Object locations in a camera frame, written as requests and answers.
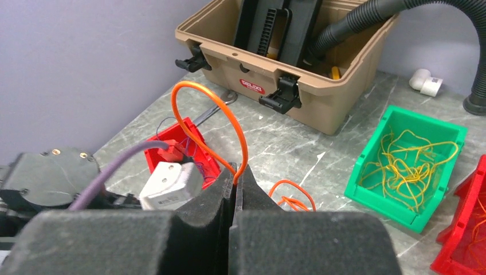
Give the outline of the white pipe elbow fitting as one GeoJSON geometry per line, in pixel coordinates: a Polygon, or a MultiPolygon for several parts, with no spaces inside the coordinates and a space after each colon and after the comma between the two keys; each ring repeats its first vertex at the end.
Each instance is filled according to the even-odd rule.
{"type": "Polygon", "coordinates": [[[420,94],[436,97],[443,83],[443,79],[432,76],[427,69],[417,69],[409,80],[412,89],[420,94]]]}

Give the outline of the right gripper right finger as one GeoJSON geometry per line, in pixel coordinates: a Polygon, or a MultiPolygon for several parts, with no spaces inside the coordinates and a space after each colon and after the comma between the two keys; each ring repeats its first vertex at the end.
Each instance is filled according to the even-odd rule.
{"type": "Polygon", "coordinates": [[[233,191],[232,274],[268,274],[263,258],[276,251],[271,232],[284,210],[257,184],[249,166],[233,191]]]}

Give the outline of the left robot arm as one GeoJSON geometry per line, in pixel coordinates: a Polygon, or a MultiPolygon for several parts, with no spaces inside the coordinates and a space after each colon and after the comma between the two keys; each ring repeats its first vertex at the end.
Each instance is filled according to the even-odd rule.
{"type": "Polygon", "coordinates": [[[1,166],[1,251],[37,214],[68,209],[100,172],[93,155],[73,147],[22,152],[1,166]]]}

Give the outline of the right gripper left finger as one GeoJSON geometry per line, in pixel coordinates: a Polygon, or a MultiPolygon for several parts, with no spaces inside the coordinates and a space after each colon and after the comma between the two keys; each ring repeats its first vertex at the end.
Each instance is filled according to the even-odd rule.
{"type": "Polygon", "coordinates": [[[174,217],[174,273],[226,274],[236,188],[224,169],[174,217]]]}

